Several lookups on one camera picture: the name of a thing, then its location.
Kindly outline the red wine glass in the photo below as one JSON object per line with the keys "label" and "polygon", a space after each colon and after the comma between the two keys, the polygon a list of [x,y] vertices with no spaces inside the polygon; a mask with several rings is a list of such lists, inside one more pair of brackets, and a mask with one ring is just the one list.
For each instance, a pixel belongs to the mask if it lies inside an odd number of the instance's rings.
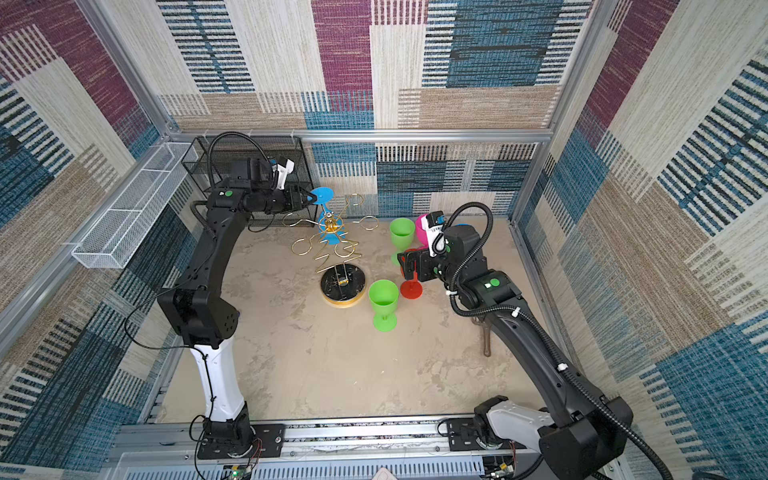
{"label": "red wine glass", "polygon": [[406,251],[419,251],[420,252],[420,266],[419,266],[419,280],[418,281],[406,281],[400,286],[400,294],[409,300],[415,300],[421,297],[423,294],[422,276],[424,270],[424,256],[429,256],[429,252],[426,247],[418,249],[409,249]]}

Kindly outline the green wine glass front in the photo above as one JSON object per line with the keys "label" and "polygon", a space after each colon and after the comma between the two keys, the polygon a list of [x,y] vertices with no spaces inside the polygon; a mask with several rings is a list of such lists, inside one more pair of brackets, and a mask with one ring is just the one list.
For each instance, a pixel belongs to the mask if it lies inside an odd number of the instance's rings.
{"label": "green wine glass front", "polygon": [[398,255],[408,250],[415,237],[416,225],[409,218],[396,218],[389,224],[390,240],[395,250],[391,255],[391,261],[395,266],[399,265]]}

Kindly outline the green wine glass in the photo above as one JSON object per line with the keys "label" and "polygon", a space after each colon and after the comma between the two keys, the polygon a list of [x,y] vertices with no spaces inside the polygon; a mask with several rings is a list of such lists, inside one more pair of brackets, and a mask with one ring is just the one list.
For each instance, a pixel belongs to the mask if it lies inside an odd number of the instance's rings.
{"label": "green wine glass", "polygon": [[395,266],[399,265],[398,255],[408,250],[415,237],[416,225],[409,218],[396,218],[389,224],[390,240],[395,250],[391,255],[391,261]]}
{"label": "green wine glass", "polygon": [[396,328],[399,295],[399,287],[390,280],[378,280],[370,286],[369,300],[374,312],[373,325],[377,330],[389,332]]}

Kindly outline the blue wine glass back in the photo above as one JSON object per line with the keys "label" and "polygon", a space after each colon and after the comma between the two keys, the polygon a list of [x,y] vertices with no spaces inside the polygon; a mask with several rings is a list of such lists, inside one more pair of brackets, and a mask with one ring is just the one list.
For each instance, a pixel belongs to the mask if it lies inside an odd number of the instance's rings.
{"label": "blue wine glass back", "polygon": [[310,237],[310,245],[339,245],[347,232],[344,230],[341,216],[329,207],[329,202],[334,198],[334,191],[329,187],[318,187],[310,193],[316,197],[311,204],[320,208],[318,219],[315,221],[317,232]]}

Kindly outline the green wine glass back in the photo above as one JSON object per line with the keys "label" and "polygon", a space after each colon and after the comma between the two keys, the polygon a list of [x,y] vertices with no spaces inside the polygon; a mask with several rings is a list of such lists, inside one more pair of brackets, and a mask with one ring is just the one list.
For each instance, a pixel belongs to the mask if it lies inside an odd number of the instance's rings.
{"label": "green wine glass back", "polygon": [[373,325],[377,330],[389,332],[396,328],[399,295],[399,287],[390,280],[378,280],[370,286],[369,300],[374,312]]}

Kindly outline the pink wine glass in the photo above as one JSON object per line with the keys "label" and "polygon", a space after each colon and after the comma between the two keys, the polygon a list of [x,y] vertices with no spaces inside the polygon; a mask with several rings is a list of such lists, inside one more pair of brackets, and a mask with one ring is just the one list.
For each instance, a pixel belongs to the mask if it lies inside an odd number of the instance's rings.
{"label": "pink wine glass", "polygon": [[426,214],[422,214],[414,221],[416,238],[422,246],[428,245],[427,233],[424,228],[425,218],[426,218]]}

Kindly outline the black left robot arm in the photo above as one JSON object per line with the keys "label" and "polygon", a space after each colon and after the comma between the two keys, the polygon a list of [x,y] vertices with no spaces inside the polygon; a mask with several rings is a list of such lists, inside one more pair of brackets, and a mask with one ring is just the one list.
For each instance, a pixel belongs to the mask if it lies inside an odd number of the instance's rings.
{"label": "black left robot arm", "polygon": [[257,450],[247,402],[234,361],[240,313],[222,297],[233,249],[255,213],[271,217],[308,208],[318,198],[304,182],[290,180],[289,159],[272,159],[255,138],[236,131],[214,137],[207,150],[210,190],[190,209],[203,228],[190,265],[156,298],[173,332],[198,368],[205,407],[195,456],[243,458]]}

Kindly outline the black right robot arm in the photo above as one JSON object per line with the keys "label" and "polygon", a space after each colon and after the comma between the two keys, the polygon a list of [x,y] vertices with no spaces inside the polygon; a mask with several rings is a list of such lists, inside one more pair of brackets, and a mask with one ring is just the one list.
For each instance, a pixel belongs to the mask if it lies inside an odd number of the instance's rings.
{"label": "black right robot arm", "polygon": [[438,279],[455,314],[489,325],[538,390],[550,416],[543,424],[496,397],[475,412],[479,443],[491,448],[519,442],[539,453],[559,479],[602,478],[602,468],[632,443],[663,479],[670,469],[632,428],[633,412],[621,397],[608,398],[569,360],[532,313],[516,284],[488,267],[482,248],[493,229],[491,209],[480,202],[422,220],[428,244],[398,254],[407,280]]}

